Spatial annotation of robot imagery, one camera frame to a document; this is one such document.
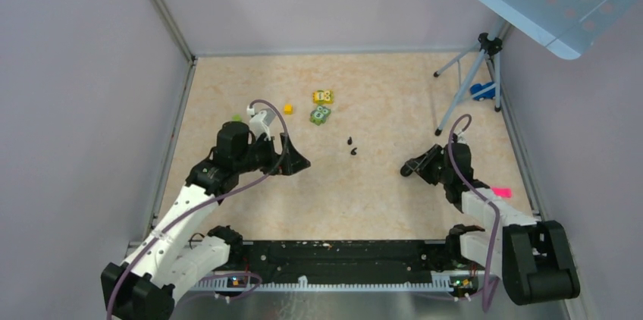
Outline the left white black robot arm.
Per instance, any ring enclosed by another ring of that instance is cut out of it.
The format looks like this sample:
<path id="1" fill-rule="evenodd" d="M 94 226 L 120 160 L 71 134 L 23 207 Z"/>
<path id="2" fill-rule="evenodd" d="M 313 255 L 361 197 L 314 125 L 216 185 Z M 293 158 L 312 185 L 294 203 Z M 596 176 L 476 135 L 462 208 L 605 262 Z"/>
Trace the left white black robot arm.
<path id="1" fill-rule="evenodd" d="M 272 175 L 290 176 L 310 167 L 287 132 L 276 152 L 268 129 L 253 133 L 248 124 L 222 125 L 216 144 L 196 164 L 155 230 L 120 264 L 110 263 L 101 274 L 108 319 L 169 319 L 181 298 L 221 266 L 234 269 L 243 249 L 221 237 L 207 237 L 195 249 L 184 247 L 198 226 L 229 196 L 243 192 L 241 174 L 260 171 L 251 187 Z"/>

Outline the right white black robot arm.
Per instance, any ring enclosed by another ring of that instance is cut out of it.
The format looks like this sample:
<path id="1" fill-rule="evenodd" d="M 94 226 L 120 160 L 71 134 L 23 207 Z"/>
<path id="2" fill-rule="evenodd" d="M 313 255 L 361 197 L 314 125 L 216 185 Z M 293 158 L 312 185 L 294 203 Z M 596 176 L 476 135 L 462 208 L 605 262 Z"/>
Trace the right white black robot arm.
<path id="1" fill-rule="evenodd" d="M 455 241 L 444 248 L 450 266 L 490 264 L 491 273 L 502 280 L 509 298 L 519 306 L 579 296 L 579 276 L 563 225 L 513 208 L 476 179 L 467 144 L 435 144 L 406 161 L 400 174 L 416 174 L 427 184 L 442 185 L 450 204 L 480 222 L 478 227 L 452 228 Z"/>

